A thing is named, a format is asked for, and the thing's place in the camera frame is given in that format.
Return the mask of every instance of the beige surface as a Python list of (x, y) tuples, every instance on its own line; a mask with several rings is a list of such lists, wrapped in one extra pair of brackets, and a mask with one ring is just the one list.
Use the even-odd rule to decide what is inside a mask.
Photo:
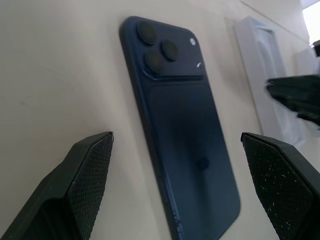
[[(170, 239), (118, 37), (132, 15), (188, 28), (201, 44), (241, 197), (239, 218), (221, 239), (277, 240), (240, 142), (260, 126), (233, 30), (248, 15), (266, 19), (237, 0), (0, 1), (0, 235), (73, 143), (112, 130), (91, 239)], [(292, 56), (308, 41), (275, 28), (294, 74)], [(318, 146), (309, 138), (303, 151), (313, 157)]]

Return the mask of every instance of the phone back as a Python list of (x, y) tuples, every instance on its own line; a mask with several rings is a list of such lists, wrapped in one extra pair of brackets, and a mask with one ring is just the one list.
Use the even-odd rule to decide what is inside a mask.
[(195, 35), (129, 17), (120, 40), (174, 240), (217, 240), (240, 198)]

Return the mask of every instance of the white box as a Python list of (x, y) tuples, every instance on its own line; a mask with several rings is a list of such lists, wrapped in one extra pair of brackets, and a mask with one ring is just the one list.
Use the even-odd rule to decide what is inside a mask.
[(274, 29), (247, 17), (236, 23), (235, 32), (263, 134), (301, 146), (306, 139), (302, 121), (273, 100), (265, 88), (268, 79), (287, 77)]

